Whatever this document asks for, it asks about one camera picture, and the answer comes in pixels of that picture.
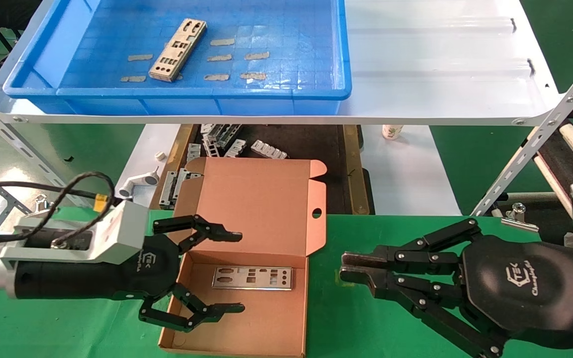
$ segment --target blue crate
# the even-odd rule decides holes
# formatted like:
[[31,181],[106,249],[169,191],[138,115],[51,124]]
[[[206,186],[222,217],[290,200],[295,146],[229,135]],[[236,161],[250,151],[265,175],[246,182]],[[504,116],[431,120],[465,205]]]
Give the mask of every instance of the blue crate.
[[[151,79],[185,18],[204,20],[207,32],[182,79]],[[234,45],[210,45],[227,38]],[[127,60],[141,54],[153,58]],[[233,60],[207,61],[224,54]],[[218,73],[230,79],[204,80]],[[127,76],[146,80],[120,81]],[[82,115],[336,115],[351,89],[344,0],[55,0],[4,84],[46,113]]]

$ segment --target open cardboard box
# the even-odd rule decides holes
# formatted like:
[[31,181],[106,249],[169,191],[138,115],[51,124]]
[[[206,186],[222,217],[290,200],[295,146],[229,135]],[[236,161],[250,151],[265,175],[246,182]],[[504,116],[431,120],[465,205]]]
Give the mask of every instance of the open cardboard box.
[[[189,333],[164,328],[165,351],[212,356],[303,357],[306,340],[307,256],[326,243],[326,185],[321,161],[199,158],[187,170],[204,176],[183,182],[174,216],[198,213],[205,220],[243,233],[237,243],[205,240],[185,254],[178,282],[205,304],[242,303]],[[169,234],[174,242],[191,231]],[[292,290],[211,287],[217,266],[291,267]],[[171,299],[169,313],[191,312]]]

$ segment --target white shelf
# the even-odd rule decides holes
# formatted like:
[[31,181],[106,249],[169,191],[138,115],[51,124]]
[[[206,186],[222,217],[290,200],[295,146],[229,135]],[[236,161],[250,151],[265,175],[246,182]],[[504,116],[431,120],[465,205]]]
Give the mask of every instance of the white shelf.
[[561,98],[519,0],[346,0],[346,14],[353,91],[338,116],[45,115],[0,91],[0,119],[510,125],[546,113]]

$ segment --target box lid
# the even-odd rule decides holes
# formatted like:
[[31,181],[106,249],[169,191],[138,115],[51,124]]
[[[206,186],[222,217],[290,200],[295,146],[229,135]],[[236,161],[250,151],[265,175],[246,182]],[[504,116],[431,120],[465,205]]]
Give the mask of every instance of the box lid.
[[185,169],[204,176],[183,182],[174,216],[197,213],[243,233],[240,242],[205,240],[194,250],[304,257],[326,243],[326,185],[312,179],[326,173],[321,161],[203,157]]

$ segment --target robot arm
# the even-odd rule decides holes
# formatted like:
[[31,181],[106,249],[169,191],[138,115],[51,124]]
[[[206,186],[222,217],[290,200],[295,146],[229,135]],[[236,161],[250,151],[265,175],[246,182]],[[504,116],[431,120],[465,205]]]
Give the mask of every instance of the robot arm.
[[[441,252],[470,242],[461,256]],[[573,349],[573,249],[483,235],[476,220],[444,227],[402,247],[346,252],[340,277],[400,303],[475,358],[497,358],[507,340]],[[447,284],[407,274],[450,275]],[[466,324],[445,308],[459,308]]]
[[[0,290],[17,299],[142,299],[141,321],[185,332],[245,309],[239,303],[206,305],[176,283],[182,254],[204,240],[238,242],[242,234],[190,215],[157,220],[154,234],[145,236],[147,217],[146,208],[124,201],[62,247],[55,247],[54,239],[84,223],[53,220],[27,240],[0,243]],[[36,221],[23,218],[16,229],[23,232]],[[195,232],[178,245],[165,235],[185,229]],[[169,293],[194,315],[186,319],[153,310]]]

